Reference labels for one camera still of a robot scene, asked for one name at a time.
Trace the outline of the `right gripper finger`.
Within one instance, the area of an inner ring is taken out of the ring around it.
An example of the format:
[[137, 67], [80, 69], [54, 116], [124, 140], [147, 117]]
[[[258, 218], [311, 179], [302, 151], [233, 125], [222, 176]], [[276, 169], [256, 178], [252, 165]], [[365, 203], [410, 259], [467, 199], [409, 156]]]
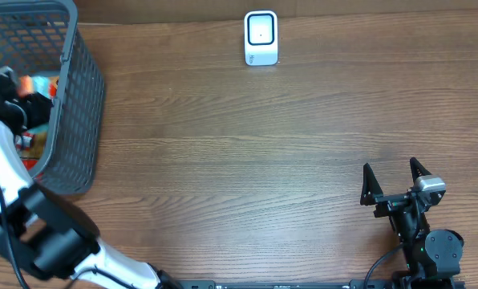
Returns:
[[413, 182], [416, 182], [419, 177], [431, 175], [431, 173], [427, 169], [425, 169], [424, 166], [415, 157], [412, 157], [409, 160], [409, 163], [411, 167], [411, 175]]
[[363, 206], [375, 205], [379, 197], [383, 196], [383, 191], [375, 177], [371, 166], [366, 163], [363, 166], [363, 187], [361, 192], [360, 204]]

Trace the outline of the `teal snack packet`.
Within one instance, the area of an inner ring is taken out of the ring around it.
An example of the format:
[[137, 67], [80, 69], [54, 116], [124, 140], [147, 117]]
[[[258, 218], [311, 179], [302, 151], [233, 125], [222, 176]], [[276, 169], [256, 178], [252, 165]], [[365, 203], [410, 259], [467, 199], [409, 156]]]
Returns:
[[59, 83], [58, 76], [22, 76], [19, 78], [18, 95], [25, 97], [31, 94], [39, 93], [48, 99], [55, 98]]

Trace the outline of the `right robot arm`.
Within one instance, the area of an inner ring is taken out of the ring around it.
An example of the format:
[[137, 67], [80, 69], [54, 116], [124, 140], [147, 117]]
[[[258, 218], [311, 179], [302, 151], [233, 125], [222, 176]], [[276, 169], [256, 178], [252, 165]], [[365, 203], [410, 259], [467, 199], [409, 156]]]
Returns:
[[[432, 230], [425, 213], [437, 206], [446, 193], [444, 180], [414, 157], [409, 160], [413, 186], [407, 192], [386, 195], [369, 164], [363, 166], [359, 203], [374, 206], [374, 216], [389, 219], [399, 244], [381, 256], [360, 283], [362, 288], [463, 288], [454, 277], [460, 273], [464, 239], [454, 230]], [[398, 252], [405, 271], [395, 271], [389, 280], [373, 281], [375, 269]]]

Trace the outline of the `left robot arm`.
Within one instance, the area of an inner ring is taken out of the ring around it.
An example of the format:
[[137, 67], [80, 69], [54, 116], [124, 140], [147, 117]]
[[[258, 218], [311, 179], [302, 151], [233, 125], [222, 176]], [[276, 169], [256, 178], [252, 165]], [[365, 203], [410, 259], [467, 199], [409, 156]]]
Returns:
[[24, 279], [79, 280], [104, 288], [178, 288], [165, 271], [108, 245], [77, 206], [35, 181], [16, 138], [35, 122], [10, 72], [0, 74], [0, 256]]

